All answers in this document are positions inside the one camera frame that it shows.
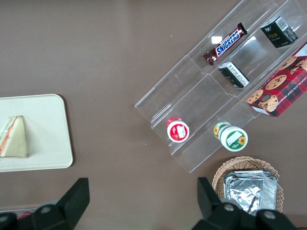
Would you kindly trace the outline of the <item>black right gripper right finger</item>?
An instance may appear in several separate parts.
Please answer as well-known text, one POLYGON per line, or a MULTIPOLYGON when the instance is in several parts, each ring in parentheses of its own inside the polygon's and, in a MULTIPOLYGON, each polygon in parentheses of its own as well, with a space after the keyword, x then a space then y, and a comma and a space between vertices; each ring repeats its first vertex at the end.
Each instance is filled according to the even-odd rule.
POLYGON ((252 216, 236 205, 222 202, 206 177, 197 181, 198 204, 203 216, 194 230, 295 230, 282 213, 262 209, 252 216))

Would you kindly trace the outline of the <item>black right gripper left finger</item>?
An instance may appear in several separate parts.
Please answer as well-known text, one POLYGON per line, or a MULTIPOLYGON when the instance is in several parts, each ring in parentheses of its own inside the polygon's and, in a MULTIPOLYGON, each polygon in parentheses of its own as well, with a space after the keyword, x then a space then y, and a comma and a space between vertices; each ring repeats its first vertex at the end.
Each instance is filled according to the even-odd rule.
POLYGON ((2 230, 73 230, 90 202, 89 180, 79 178, 56 204, 41 206, 18 219, 12 212, 0 215, 2 230))

